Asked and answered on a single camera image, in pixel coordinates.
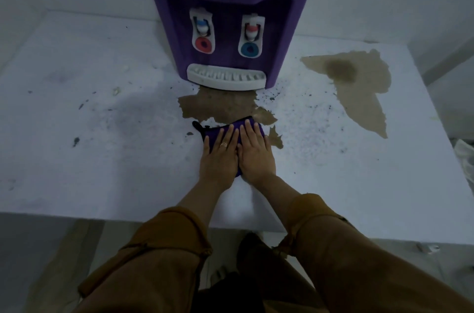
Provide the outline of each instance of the purple water dispenser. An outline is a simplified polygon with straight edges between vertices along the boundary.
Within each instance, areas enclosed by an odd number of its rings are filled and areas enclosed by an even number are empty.
[[[155,0],[179,75],[224,90],[271,88],[306,0]]]

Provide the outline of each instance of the left hand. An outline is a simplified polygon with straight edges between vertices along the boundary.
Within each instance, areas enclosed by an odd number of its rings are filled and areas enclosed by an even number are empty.
[[[237,174],[238,156],[236,148],[239,130],[234,131],[234,125],[230,125],[226,135],[223,136],[224,129],[221,129],[211,153],[209,152],[209,136],[205,137],[199,167],[199,180],[206,183],[215,183],[222,192],[232,186]]]

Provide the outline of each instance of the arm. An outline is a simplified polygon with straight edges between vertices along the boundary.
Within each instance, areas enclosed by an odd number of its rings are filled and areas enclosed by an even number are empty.
[[[205,138],[199,182],[181,202],[144,223],[116,256],[81,283],[84,300],[75,313],[189,312],[200,271],[212,253],[207,226],[237,173],[238,130],[231,125],[222,136],[223,130],[212,153]]]
[[[276,176],[267,137],[241,127],[239,164],[288,231],[280,244],[297,257],[329,311],[474,312],[442,282],[372,243],[318,195],[300,195]]]

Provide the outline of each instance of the hand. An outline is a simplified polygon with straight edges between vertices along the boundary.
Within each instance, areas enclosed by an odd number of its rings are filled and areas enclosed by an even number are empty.
[[[262,137],[258,123],[254,129],[249,120],[245,120],[245,127],[240,126],[242,144],[237,146],[237,150],[244,178],[258,188],[265,178],[276,175],[276,166],[268,136]]]
[[[217,188],[224,192],[229,189],[237,174],[237,140],[239,130],[234,131],[234,125],[230,125],[224,138],[224,129],[219,131],[212,152],[209,153],[209,136],[204,139],[204,150],[199,167],[199,180],[206,183],[216,184]]]

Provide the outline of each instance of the brown sleeve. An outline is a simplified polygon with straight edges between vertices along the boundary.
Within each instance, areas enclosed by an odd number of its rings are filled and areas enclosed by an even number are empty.
[[[283,251],[296,256],[332,313],[474,312],[450,287],[372,243],[314,194],[293,200]]]
[[[206,228],[182,207],[161,211],[79,286],[74,313],[188,312],[205,259]]]

